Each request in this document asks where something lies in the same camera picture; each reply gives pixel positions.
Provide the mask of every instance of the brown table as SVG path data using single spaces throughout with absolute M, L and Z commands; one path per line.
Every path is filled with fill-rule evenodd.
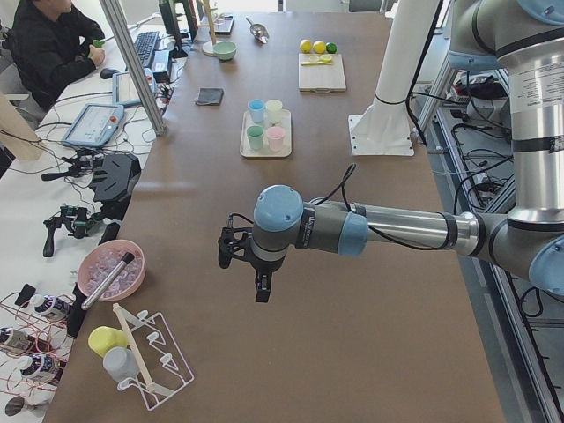
M 347 116 L 372 102 L 388 23 L 364 13 L 250 16 L 271 42 L 257 44 L 237 15 L 232 62 L 192 53 L 120 233 L 148 263 L 121 305 L 162 312 L 196 380 L 154 412 L 133 388 L 118 393 L 86 346 L 93 328 L 118 325 L 111 305 L 97 303 L 45 422 L 503 421 L 454 253 L 388 243 L 370 243 L 360 258 L 290 249 L 268 304 L 254 303 L 249 265 L 218 267 L 228 213 L 252 217 L 257 194 L 276 183 L 324 196 L 352 162 L 351 201 L 441 209 L 424 148 L 412 158 L 350 153 Z M 303 38 L 338 44 L 346 93 L 298 91 Z M 223 87 L 222 104 L 196 106 L 200 87 Z M 292 112 L 290 157 L 239 154 L 242 114 L 256 97 Z

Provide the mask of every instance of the robotic arm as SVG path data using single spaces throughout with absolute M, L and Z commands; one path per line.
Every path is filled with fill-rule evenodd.
M 508 215 L 455 216 L 306 203 L 287 186 L 269 187 L 256 202 L 253 226 L 235 229 L 230 216 L 219 238 L 222 268 L 234 258 L 256 270 L 256 301 L 268 301 L 272 273 L 291 244 L 358 256 L 368 241 L 454 249 L 564 294 L 564 4 L 456 0 L 453 12 L 453 65 L 504 66 L 509 73 L 516 207 Z

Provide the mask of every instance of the yellow cup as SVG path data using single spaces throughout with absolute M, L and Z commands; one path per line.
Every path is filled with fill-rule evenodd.
M 94 329 L 88 337 L 88 346 L 101 358 L 104 358 L 104 355 L 116 346 L 125 348 L 127 346 L 127 338 L 123 330 L 100 326 Z

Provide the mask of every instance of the white desk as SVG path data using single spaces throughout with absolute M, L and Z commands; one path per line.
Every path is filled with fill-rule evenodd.
M 140 32 L 160 30 L 164 33 L 162 26 L 143 25 L 131 32 L 132 38 Z M 69 85 L 60 99 L 67 99 L 85 93 L 106 93 L 77 97 L 76 99 L 62 100 L 57 102 L 45 116 L 41 125 L 54 122 L 74 121 L 82 107 L 86 103 L 107 103 L 112 101 L 112 79 L 101 79 L 100 71 L 104 67 L 124 70 L 125 64 L 115 40 L 110 40 L 104 45 L 106 50 L 106 62 L 95 72 L 78 82 Z M 177 78 L 183 66 L 183 60 L 177 61 L 173 66 L 171 81 Z M 123 125 L 128 123 L 125 132 Z M 59 141 L 69 125 L 48 125 L 37 130 L 38 136 L 48 140 Z M 120 129 L 116 132 L 110 142 L 104 146 L 107 152 L 133 152 L 139 157 L 141 167 L 145 165 L 146 157 L 151 150 L 152 142 L 155 141 L 155 133 L 152 130 L 145 111 L 141 107 L 126 108 Z M 73 157 L 74 150 L 60 145 L 58 142 L 44 142 L 56 157 Z M 2 284 L 0 285 L 0 298 L 19 292 L 24 284 L 36 288 L 36 293 L 53 295 L 70 295 L 77 281 L 77 270 L 83 258 L 97 245 L 106 227 L 98 224 L 90 232 L 90 236 L 77 240 L 68 236 L 66 228 L 62 227 L 55 231 L 55 254 L 45 258 L 42 255 L 43 245 L 47 239 L 47 229 L 43 221 L 54 214 L 58 214 L 59 207 L 63 204 L 87 207 L 90 212 L 99 212 L 101 204 L 93 202 L 94 192 L 87 188 L 91 176 L 82 178 L 71 178 L 77 184 L 77 189 L 67 183 L 63 178 L 44 182 L 41 174 L 47 172 L 62 172 L 70 165 L 56 160 L 48 152 L 44 152 L 37 161 L 15 160 L 11 169 L 7 170 L 0 179 L 0 257 L 2 257 Z M 5 303 L 14 306 L 16 296 L 10 297 Z M 16 326 L 14 316 L 7 310 L 0 308 L 0 326 Z M 62 353 L 71 347 L 71 340 L 64 343 Z M 0 390 L 6 390 L 5 378 L 11 377 L 13 359 L 0 352 Z M 15 374 L 14 381 L 19 380 Z M 25 384 L 16 390 L 27 391 Z M 49 391 L 35 391 L 28 398 L 30 403 L 38 403 L 44 398 L 49 398 L 53 393 Z M 0 408 L 11 398 L 11 395 L 0 393 Z M 22 412 L 11 417 L 11 422 L 27 423 L 38 422 L 37 418 L 30 412 Z

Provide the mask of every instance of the green bowl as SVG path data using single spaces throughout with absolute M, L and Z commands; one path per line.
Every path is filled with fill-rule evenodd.
M 231 41 L 220 41 L 213 45 L 213 53 L 219 60 L 231 60 L 237 52 L 237 45 Z

